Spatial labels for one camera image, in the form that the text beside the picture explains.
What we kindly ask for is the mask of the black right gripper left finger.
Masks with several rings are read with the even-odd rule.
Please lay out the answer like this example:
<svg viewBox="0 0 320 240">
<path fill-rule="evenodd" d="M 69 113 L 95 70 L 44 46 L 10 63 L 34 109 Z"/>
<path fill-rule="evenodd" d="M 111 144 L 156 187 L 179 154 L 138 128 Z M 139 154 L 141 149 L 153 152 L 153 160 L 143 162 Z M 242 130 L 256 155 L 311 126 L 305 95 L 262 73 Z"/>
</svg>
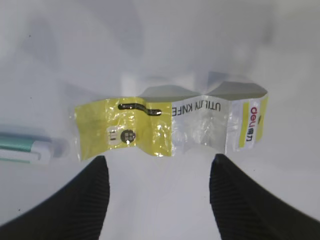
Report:
<svg viewBox="0 0 320 240">
<path fill-rule="evenodd" d="M 102 155 L 50 198 L 0 227 L 2 240 L 97 240 L 110 200 Z"/>
</svg>

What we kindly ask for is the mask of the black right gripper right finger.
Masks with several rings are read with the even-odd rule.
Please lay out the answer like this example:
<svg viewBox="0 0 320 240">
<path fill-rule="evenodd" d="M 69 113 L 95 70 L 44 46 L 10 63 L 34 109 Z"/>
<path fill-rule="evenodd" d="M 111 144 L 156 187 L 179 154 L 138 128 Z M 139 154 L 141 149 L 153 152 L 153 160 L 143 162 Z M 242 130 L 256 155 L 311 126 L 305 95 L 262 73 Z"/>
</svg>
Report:
<svg viewBox="0 0 320 240">
<path fill-rule="evenodd" d="M 320 222 L 282 201 L 216 154 L 209 198 L 223 240 L 318 240 Z"/>
</svg>

